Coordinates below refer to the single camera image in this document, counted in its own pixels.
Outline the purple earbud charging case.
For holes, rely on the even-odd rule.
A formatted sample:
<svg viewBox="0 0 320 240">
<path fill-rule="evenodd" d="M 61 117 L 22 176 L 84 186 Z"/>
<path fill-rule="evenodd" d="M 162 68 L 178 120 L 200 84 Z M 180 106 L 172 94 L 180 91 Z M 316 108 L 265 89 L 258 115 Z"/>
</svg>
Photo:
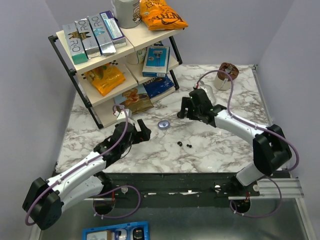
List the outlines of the purple earbud charging case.
<svg viewBox="0 0 320 240">
<path fill-rule="evenodd" d="M 157 124 L 160 130 L 166 130 L 170 127 L 170 122 L 168 120 L 161 120 Z"/>
</svg>

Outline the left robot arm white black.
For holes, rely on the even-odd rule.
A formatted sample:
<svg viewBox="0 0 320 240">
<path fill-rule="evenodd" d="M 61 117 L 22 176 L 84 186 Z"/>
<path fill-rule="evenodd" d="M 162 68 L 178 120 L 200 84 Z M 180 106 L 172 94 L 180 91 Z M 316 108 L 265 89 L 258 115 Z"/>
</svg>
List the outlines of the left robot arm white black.
<svg viewBox="0 0 320 240">
<path fill-rule="evenodd" d="M 107 197 L 111 185 L 103 170 L 120 160 L 132 145 L 151 138 L 152 131 L 143 120 L 137 123 L 139 129 L 125 121 L 116 124 L 113 134 L 76 165 L 47 180 L 35 179 L 22 204 L 26 212 L 25 224 L 46 230 L 77 203 L 89 197 Z"/>
</svg>

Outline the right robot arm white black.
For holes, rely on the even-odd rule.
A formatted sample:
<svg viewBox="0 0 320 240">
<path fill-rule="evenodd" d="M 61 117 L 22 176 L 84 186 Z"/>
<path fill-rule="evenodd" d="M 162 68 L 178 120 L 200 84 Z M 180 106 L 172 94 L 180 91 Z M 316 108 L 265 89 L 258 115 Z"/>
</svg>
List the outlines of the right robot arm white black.
<svg viewBox="0 0 320 240">
<path fill-rule="evenodd" d="M 241 196 L 248 185 L 264 176 L 270 176 L 292 157 L 289 144 L 278 125 L 255 124 L 235 114 L 220 104 L 212 105 L 203 89 L 194 89 L 181 99 L 179 119 L 200 121 L 214 128 L 226 130 L 249 143 L 253 148 L 253 162 L 232 178 L 230 191 Z"/>
</svg>

